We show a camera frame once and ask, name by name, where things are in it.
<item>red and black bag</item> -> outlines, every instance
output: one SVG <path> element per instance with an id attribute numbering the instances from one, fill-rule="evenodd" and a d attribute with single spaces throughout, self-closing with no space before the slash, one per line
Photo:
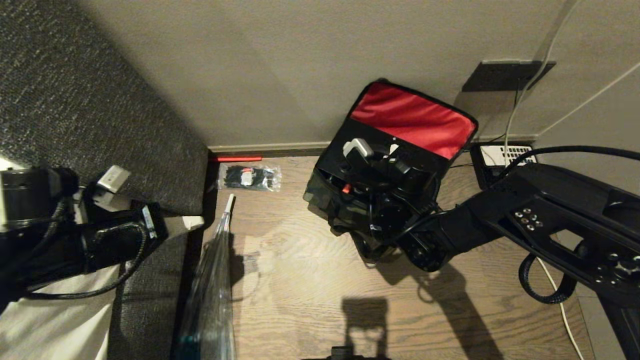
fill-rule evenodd
<path id="1" fill-rule="evenodd" d="M 414 213 L 428 208 L 437 195 L 440 180 L 477 130 L 469 114 L 426 94 L 388 81 L 375 81 L 362 91 L 344 123 L 316 163 L 307 185 L 305 200 L 314 212 L 326 215 L 341 231 L 362 230 L 371 225 L 371 208 L 380 189 L 357 186 L 343 154 L 343 145 L 364 139 L 378 156 L 402 161 L 424 176 L 419 193 L 393 189 L 388 193 L 406 202 Z"/>

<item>wall outlet plate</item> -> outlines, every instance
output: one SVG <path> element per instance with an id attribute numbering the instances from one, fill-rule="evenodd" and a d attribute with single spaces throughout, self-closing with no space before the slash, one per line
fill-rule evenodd
<path id="1" fill-rule="evenodd" d="M 462 92 L 523 90 L 541 65 L 542 61 L 483 61 L 462 86 Z M 549 61 L 541 76 L 529 88 L 554 66 L 556 62 Z"/>

